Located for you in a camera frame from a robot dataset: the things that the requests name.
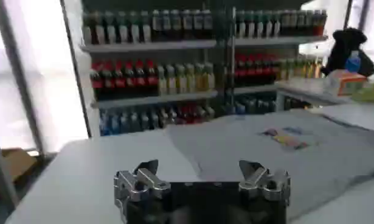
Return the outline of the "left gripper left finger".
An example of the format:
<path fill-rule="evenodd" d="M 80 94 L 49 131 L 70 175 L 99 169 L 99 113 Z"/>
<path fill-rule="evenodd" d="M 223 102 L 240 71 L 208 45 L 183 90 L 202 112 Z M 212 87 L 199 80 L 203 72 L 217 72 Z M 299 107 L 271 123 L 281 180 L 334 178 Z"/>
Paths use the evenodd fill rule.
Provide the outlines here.
<path fill-rule="evenodd" d="M 114 175 L 114 204 L 122 209 L 128 201 L 142 202 L 150 197 L 163 199 L 171 184 L 156 176 L 159 160 L 141 162 L 132 172 L 117 171 Z"/>

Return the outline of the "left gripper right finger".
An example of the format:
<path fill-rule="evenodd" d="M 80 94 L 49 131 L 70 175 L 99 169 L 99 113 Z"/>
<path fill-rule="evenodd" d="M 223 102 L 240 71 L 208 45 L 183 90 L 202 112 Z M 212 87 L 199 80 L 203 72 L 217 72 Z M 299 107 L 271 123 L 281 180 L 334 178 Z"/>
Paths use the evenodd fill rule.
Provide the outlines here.
<path fill-rule="evenodd" d="M 285 170 L 270 170 L 258 162 L 239 160 L 239 168 L 244 180 L 239 182 L 240 192 L 248 198 L 263 197 L 267 201 L 289 203 L 291 195 L 291 177 Z"/>

